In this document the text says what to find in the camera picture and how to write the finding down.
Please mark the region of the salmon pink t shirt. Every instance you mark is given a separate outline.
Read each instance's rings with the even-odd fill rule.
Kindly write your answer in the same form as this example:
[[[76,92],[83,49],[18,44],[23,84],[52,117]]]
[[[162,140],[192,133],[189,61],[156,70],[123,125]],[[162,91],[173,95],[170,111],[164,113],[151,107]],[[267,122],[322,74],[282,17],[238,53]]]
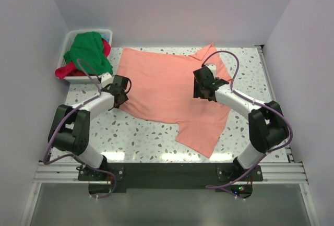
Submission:
[[[117,74],[129,78],[132,88],[121,110],[143,120],[178,124],[175,140],[207,158],[211,157],[230,108],[194,98],[193,72],[208,59],[216,65],[217,77],[231,81],[216,51],[213,44],[188,56],[124,48]]]

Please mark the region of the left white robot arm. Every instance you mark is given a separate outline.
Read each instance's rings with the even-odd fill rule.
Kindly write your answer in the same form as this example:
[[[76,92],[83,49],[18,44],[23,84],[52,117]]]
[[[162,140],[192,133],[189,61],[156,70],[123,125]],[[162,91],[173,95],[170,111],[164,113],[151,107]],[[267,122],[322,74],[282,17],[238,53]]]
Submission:
[[[105,73],[93,83],[98,94],[75,105],[57,107],[47,139],[43,163],[49,165],[62,158],[71,157],[90,169],[96,180],[108,175],[108,163],[104,155],[90,144],[90,122],[100,114],[118,109],[128,100],[132,88],[129,78]]]

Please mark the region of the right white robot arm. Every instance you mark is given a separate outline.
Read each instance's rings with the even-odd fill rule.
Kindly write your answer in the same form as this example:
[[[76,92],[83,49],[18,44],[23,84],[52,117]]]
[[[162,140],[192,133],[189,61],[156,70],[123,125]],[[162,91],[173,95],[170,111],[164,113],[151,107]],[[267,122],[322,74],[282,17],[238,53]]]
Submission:
[[[276,101],[263,102],[234,89],[226,80],[216,77],[216,66],[209,64],[193,72],[194,97],[224,104],[248,121],[250,144],[233,160],[233,176],[240,181],[251,174],[274,147],[290,137],[291,132]]]

